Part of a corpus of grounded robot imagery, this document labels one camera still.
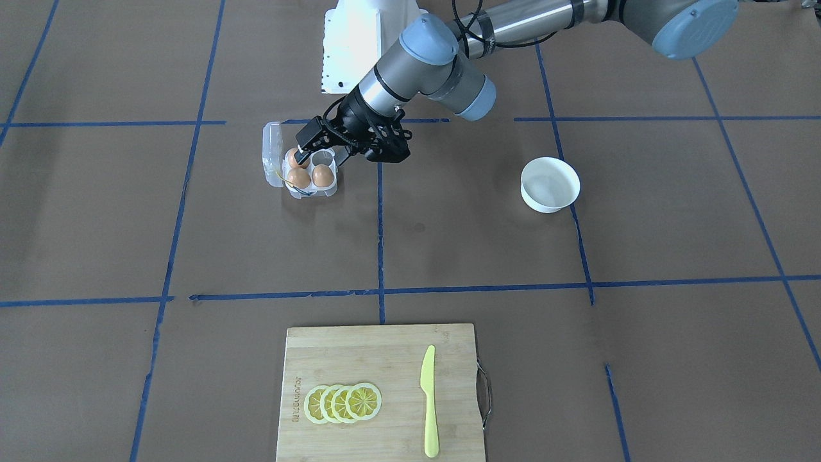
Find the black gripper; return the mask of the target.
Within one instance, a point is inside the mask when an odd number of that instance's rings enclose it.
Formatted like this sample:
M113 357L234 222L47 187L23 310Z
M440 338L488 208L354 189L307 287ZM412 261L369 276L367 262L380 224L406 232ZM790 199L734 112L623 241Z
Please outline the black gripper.
M315 152L331 147L332 140L346 146L350 155L363 155L370 162L397 164L411 155L411 131L404 129L402 107L387 115L372 109L361 91L353 90L313 117L296 134L295 161L305 165Z

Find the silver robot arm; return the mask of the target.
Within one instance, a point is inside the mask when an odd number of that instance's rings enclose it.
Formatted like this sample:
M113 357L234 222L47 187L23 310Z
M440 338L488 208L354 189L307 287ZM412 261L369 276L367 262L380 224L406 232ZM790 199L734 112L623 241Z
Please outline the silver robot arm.
M672 60L700 55L737 18L736 1L510 1L478 2L452 20L423 13L379 49L378 59L352 89L296 135L295 159L341 146L348 156L399 163L410 155L412 133L404 107L416 96L440 103L465 120L489 113L496 87L474 61L507 49L536 47L583 23L619 22Z

